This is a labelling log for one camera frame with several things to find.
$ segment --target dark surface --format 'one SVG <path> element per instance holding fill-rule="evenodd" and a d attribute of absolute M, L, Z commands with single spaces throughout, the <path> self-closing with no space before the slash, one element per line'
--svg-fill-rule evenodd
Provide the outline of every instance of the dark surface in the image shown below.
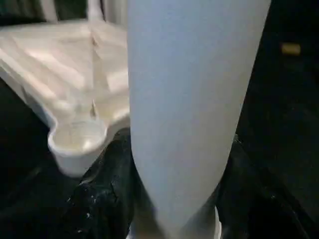
<path fill-rule="evenodd" d="M 319 89 L 309 67 L 313 62 L 278 55 L 267 41 L 274 37 L 262 41 L 237 130 L 249 156 L 319 225 Z"/>
<path fill-rule="evenodd" d="M 0 110 L 1 238 L 41 235 L 77 182 L 57 169 L 48 128 L 2 80 Z"/>

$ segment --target white cylindrical bottle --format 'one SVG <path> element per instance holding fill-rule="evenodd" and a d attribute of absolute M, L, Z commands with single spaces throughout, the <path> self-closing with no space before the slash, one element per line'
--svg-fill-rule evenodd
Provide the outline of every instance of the white cylindrical bottle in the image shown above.
<path fill-rule="evenodd" d="M 168 238 L 226 167 L 270 0 L 133 0 L 132 151 Z"/>

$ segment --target small yellow object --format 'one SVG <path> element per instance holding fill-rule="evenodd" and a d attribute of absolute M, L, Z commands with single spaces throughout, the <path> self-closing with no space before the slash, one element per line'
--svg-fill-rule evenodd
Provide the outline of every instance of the small yellow object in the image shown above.
<path fill-rule="evenodd" d="M 283 43 L 281 46 L 281 52 L 284 55 L 299 56 L 301 53 L 301 47 L 296 43 Z"/>

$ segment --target white plastic tube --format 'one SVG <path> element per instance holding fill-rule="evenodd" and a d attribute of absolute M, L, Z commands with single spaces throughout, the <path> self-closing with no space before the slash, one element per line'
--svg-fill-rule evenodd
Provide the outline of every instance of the white plastic tube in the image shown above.
<path fill-rule="evenodd" d="M 169 238 L 224 172 L 269 5 L 129 1 L 133 156 Z"/>

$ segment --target white plastic part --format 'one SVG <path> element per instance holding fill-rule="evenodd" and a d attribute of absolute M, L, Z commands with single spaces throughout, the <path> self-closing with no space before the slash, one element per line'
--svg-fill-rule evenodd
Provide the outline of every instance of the white plastic part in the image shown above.
<path fill-rule="evenodd" d="M 132 151 L 168 238 L 224 172 L 269 5 L 129 1 Z"/>
<path fill-rule="evenodd" d="M 88 0 L 87 6 L 87 15 L 89 21 L 103 20 L 100 0 Z"/>
<path fill-rule="evenodd" d="M 104 148 L 107 127 L 98 119 L 75 119 L 58 123 L 50 132 L 48 146 L 60 170 L 81 177 Z"/>
<path fill-rule="evenodd" d="M 130 125 L 126 33 L 105 22 L 95 30 L 108 66 L 109 88 L 92 93 L 96 114 L 107 127 L 106 147 Z M 77 110 L 92 75 L 89 37 L 88 22 L 82 20 L 1 29 L 0 77 L 52 130 L 90 115 L 92 102 Z"/>
<path fill-rule="evenodd" d="M 57 22 L 58 16 L 56 14 L 54 0 L 40 0 L 43 15 L 47 21 Z"/>

